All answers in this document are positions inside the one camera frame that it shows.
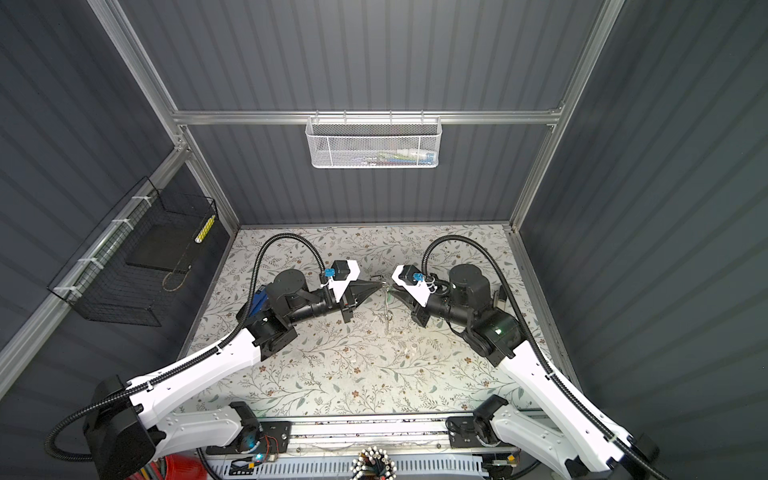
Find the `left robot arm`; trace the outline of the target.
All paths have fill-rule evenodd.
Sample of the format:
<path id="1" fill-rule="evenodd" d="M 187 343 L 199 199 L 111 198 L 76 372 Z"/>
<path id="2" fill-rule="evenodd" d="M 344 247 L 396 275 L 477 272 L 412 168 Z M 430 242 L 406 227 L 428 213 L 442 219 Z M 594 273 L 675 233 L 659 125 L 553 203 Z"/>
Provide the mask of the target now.
<path id="1" fill-rule="evenodd" d="M 223 339 L 171 365 L 128 382 L 102 381 L 90 405 L 68 415 L 48 433 L 45 452 L 58 460 L 91 462 L 102 479 L 126 479 L 146 464 L 169 454 L 207 446 L 235 445 L 250 451 L 261 443 L 259 421 L 243 402 L 212 412 L 177 414 L 189 398 L 229 375 L 255 366 L 297 337 L 298 323 L 353 311 L 381 283 L 360 279 L 354 260 L 325 266 L 317 249 L 320 286 L 311 291 L 305 275 L 288 269 L 263 290 L 254 307 L 249 288 L 241 317 Z"/>

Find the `red pencil cup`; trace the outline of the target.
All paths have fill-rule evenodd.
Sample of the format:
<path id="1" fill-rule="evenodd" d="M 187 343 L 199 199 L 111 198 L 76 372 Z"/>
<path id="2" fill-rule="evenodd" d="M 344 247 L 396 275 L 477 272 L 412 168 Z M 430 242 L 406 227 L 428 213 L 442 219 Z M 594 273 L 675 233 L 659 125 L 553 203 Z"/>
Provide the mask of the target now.
<path id="1" fill-rule="evenodd" d="M 146 464 L 141 470 L 144 479 L 206 480 L 208 474 L 197 457 L 169 455 Z"/>

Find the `blue stapler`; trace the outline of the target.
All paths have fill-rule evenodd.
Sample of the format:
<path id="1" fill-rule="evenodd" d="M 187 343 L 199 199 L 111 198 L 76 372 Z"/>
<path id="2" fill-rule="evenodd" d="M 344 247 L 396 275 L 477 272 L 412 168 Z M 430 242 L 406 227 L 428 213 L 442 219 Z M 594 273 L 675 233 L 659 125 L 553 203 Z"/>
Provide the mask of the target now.
<path id="1" fill-rule="evenodd" d="M 254 296 L 251 301 L 250 309 L 248 310 L 247 316 L 250 316 L 254 314 L 255 312 L 258 312 L 262 309 L 263 304 L 267 300 L 268 295 L 266 292 L 266 287 L 261 286 L 259 287 L 256 292 L 254 293 Z"/>

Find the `black lint roller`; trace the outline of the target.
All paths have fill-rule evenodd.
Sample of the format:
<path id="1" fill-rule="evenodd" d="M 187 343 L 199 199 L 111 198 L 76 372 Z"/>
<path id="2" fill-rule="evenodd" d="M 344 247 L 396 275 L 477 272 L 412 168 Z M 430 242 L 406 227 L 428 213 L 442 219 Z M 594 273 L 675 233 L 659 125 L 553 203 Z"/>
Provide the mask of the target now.
<path id="1" fill-rule="evenodd" d="M 504 288 L 500 286 L 494 293 L 494 306 L 501 310 L 506 308 L 507 296 Z"/>

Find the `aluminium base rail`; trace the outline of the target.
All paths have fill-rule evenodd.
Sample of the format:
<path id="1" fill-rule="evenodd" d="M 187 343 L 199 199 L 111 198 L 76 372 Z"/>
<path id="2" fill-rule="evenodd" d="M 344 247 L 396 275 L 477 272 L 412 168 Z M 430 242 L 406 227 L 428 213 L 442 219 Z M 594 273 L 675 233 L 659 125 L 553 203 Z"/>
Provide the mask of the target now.
<path id="1" fill-rule="evenodd" d="M 564 464 L 581 460 L 599 469 L 621 457 L 589 423 L 569 436 L 541 410 L 503 405 L 485 421 L 490 433 L 480 437 L 482 421 L 469 412 L 262 418 L 266 434 L 277 440 L 279 456 L 350 457 L 377 446 L 395 457 L 475 457 L 479 463 L 507 463 L 523 455 Z"/>

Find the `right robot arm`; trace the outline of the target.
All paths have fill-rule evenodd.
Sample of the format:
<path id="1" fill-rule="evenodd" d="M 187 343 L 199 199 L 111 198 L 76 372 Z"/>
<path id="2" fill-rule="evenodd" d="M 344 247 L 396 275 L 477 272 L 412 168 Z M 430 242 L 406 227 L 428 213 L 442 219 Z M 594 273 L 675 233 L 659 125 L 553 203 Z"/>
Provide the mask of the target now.
<path id="1" fill-rule="evenodd" d="M 451 241 L 473 247 L 488 261 L 510 311 L 495 306 L 488 278 L 473 264 L 452 267 L 446 280 L 430 272 L 432 252 Z M 428 245 L 420 265 L 396 266 L 392 281 L 394 296 L 418 325 L 426 326 L 433 317 L 444 320 L 477 355 L 521 387 L 554 424 L 542 425 L 493 394 L 473 412 L 473 429 L 481 443 L 514 445 L 564 479 L 664 478 L 654 465 L 659 447 L 613 421 L 546 358 L 503 270 L 477 241 L 455 234 L 439 237 Z"/>

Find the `bundle of markers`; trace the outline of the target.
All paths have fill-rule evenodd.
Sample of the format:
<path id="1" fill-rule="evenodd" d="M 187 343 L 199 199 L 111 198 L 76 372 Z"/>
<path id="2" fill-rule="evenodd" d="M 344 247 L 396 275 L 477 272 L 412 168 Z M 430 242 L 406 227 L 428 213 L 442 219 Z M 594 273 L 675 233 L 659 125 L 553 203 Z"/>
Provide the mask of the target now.
<path id="1" fill-rule="evenodd" d="M 350 480 L 393 480 L 396 478 L 396 463 L 383 448 L 366 447 L 352 460 Z"/>

